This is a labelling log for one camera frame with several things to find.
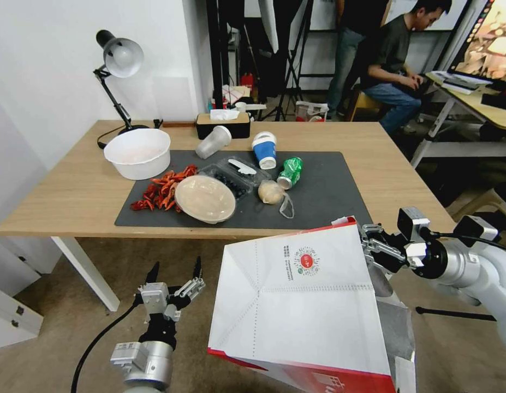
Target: blue paper cup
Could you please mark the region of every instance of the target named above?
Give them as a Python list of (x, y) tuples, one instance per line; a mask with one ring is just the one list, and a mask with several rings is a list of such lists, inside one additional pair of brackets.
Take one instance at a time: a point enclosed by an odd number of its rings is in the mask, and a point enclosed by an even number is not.
[(267, 131), (256, 134), (252, 147), (261, 169), (276, 168), (276, 137), (273, 134)]

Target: wooden table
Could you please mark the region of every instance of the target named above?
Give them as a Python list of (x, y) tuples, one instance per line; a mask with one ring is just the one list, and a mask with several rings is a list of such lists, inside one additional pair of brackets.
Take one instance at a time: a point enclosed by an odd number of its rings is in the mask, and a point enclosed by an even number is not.
[[(115, 311), (119, 300), (74, 237), (251, 239), (279, 229), (117, 227), (114, 222), (134, 182), (120, 176), (97, 147), (99, 135), (119, 126), (98, 121), (0, 224), (0, 235), (50, 236), (86, 282)], [(454, 222), (378, 123), (254, 122), (251, 135), (268, 130), (281, 151), (340, 151), (375, 222), (396, 230), (398, 209), (418, 207), (438, 231)], [(167, 128), (172, 149), (194, 149), (194, 128)], [(227, 150), (249, 150), (234, 139)]]
[(455, 106), (460, 105), (482, 122), (488, 122), (499, 129), (506, 130), (506, 110), (481, 103), (482, 94), (497, 92), (484, 86), (471, 94), (446, 89), (441, 86), (443, 79), (436, 73), (428, 73), (438, 87), (439, 91), (446, 96), (447, 101), (440, 111), (433, 126), (424, 137), (424, 140), (416, 148), (411, 160), (411, 165), (416, 168), (424, 157), (506, 157), (506, 142), (435, 142), (435, 137), (444, 132), (441, 129), (449, 112)]

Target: table leg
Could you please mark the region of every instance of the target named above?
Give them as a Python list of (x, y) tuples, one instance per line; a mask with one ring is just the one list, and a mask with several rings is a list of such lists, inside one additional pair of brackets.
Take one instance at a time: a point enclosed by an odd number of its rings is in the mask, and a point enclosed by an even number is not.
[(104, 278), (93, 265), (84, 249), (80, 247), (74, 237), (51, 237), (56, 245), (62, 250), (72, 265), (78, 270), (78, 273), (89, 284), (92, 290), (103, 301), (110, 311), (118, 310), (120, 300), (105, 282)]
[(442, 108), (437, 119), (434, 121), (433, 127), (431, 127), (431, 129), (427, 133), (427, 136), (416, 148), (415, 154), (413, 155), (413, 159), (411, 160), (411, 165), (413, 166), (413, 168), (416, 168), (420, 163), (420, 161), (422, 160), (422, 157), (429, 149), (429, 145), (434, 140), (434, 137), (437, 136), (438, 132), (440, 131), (440, 128), (442, 127), (442, 124), (444, 124), (444, 121), (447, 119), (449, 112), (451, 111), (454, 105), (455, 99), (453, 98), (449, 98), (448, 101), (445, 103), (444, 108)]

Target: white plastic bowl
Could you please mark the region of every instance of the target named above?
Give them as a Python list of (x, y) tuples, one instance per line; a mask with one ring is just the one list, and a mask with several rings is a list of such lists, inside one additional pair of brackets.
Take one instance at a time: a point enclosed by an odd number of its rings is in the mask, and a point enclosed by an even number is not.
[(171, 138), (155, 128), (138, 128), (111, 140), (104, 157), (125, 178), (143, 180), (167, 169), (171, 162)]

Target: plastic bag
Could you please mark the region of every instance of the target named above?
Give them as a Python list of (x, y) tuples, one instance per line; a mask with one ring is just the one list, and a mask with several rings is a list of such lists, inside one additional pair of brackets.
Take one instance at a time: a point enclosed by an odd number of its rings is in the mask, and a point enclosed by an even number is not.
[[(278, 211), (285, 218), (295, 217), (295, 209), (291, 197), (276, 181), (262, 180), (260, 187), (258, 187), (258, 196), (263, 203), (268, 205), (276, 205), (282, 200), (282, 198), (284, 198), (284, 202), (282, 202), (282, 206), (280, 206)], [(285, 212), (288, 206), (290, 207), (290, 214), (286, 214)]]

